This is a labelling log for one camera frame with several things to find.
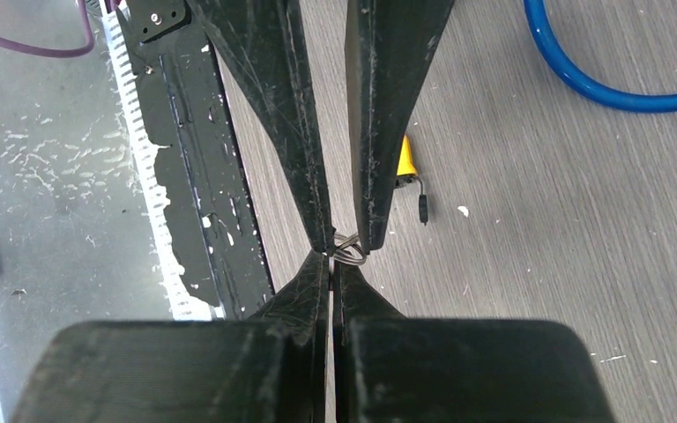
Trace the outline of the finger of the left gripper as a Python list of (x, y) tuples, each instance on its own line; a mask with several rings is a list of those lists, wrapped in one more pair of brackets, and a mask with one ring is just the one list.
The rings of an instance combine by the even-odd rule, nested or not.
[(451, 1), (350, 1), (345, 68), (360, 245), (383, 246), (402, 140), (447, 26)]
[(190, 8), (268, 134), (310, 247), (335, 251), (306, 37), (297, 1), (192, 1)]

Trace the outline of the yellow black padlock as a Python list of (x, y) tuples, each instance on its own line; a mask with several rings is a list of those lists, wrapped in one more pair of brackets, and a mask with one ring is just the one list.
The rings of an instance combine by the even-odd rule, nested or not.
[(423, 180), (420, 178), (420, 174), (414, 165), (410, 138), (404, 135), (396, 172), (396, 188), (403, 188), (413, 183), (418, 183), (420, 187), (418, 213), (420, 223), (426, 225), (428, 223), (428, 197), (425, 193)]

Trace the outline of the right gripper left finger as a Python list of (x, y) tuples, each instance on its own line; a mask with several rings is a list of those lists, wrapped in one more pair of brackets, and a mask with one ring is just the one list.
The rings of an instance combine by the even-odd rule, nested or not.
[(16, 422), (321, 422), (329, 260), (242, 321), (92, 321), (61, 330)]

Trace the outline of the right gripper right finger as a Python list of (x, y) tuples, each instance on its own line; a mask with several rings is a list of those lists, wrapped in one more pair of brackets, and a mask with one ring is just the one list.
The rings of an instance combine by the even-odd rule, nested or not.
[(407, 317), (336, 266), (340, 422), (612, 422), (581, 338), (548, 320)]

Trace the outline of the silver key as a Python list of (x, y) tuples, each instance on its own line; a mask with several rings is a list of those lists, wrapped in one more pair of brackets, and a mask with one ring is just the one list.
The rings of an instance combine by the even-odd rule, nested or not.
[(333, 260), (337, 263), (361, 266), (367, 262), (368, 255), (363, 251), (358, 234), (343, 235), (334, 233)]

